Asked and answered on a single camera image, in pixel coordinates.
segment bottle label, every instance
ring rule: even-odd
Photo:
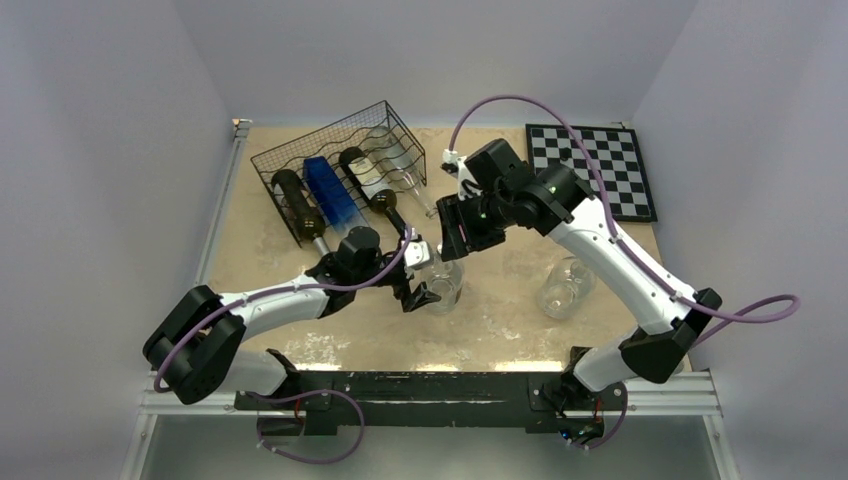
[[[359,180],[359,183],[362,186],[362,192],[369,199],[378,192],[389,189],[389,184],[386,183],[385,179],[382,178],[380,171],[377,170],[377,167],[375,167],[368,158],[357,158],[350,162],[348,167],[350,168],[350,171],[356,175],[357,180]]]

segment beige tabletop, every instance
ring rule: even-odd
[[[312,245],[297,247],[286,229],[250,157],[309,133],[314,128],[253,128],[239,165],[232,200],[218,243],[210,286],[238,292],[288,281],[319,260]],[[428,187],[433,199],[456,192],[456,181],[439,170],[450,129],[412,128],[427,155]],[[523,128],[466,128],[457,150],[468,154],[503,137],[526,157]],[[399,210],[432,245],[440,241],[437,220],[427,220],[409,198],[399,195]],[[384,217],[366,215],[395,248],[397,234]],[[659,259],[648,224],[624,229]],[[331,249],[338,239],[328,235]],[[635,321],[624,304],[598,282],[576,316],[547,317],[534,294],[558,259],[569,253],[534,231],[507,231],[506,243],[463,259],[465,284],[457,308],[436,316],[424,309],[404,314],[391,289],[371,288],[339,313],[267,332],[243,348],[275,348],[299,368],[345,370],[547,370],[561,368],[572,345],[597,346],[626,333]]]

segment table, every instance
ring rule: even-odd
[[[316,249],[297,247],[249,161],[314,129],[250,130],[210,273],[215,291],[285,282],[317,263]],[[427,154],[427,190],[434,199],[455,193],[455,180],[438,168],[451,130],[411,130]],[[457,150],[467,154],[498,137],[526,157],[523,128],[465,128]],[[399,210],[432,245],[440,241],[438,221],[427,220],[411,199],[399,195]],[[384,250],[395,248],[397,235],[388,221],[370,212],[366,216],[380,233]],[[659,260],[650,225],[623,227]],[[335,248],[338,239],[328,235],[328,243]],[[572,319],[555,320],[539,310],[536,289],[554,262],[568,255],[536,232],[513,227],[505,244],[463,260],[463,294],[450,314],[436,316],[424,309],[403,314],[389,288],[367,289],[335,315],[278,328],[249,340],[244,348],[275,348],[301,369],[556,371],[572,345],[601,345],[635,326],[633,316],[602,282]]]

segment gray wall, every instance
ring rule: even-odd
[[[116,478],[232,123],[168,0],[0,2],[3,478]]]
[[[320,124],[387,99],[417,124],[524,93],[629,119],[696,0],[175,0],[230,111]],[[490,106],[478,123],[549,118]]]
[[[746,479],[845,478],[848,5],[701,0],[634,124],[669,267],[789,320],[696,349]]]

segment white backdrop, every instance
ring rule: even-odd
[[[169,0],[2,0],[0,64],[0,477],[114,479],[232,123]]]
[[[578,121],[629,119],[696,0],[175,0],[227,107],[322,124],[387,99],[455,122],[524,93]],[[549,120],[518,104],[478,123]]]
[[[846,45],[845,2],[701,0],[634,118],[667,265],[729,309],[805,301],[693,355],[746,479],[848,470]]]

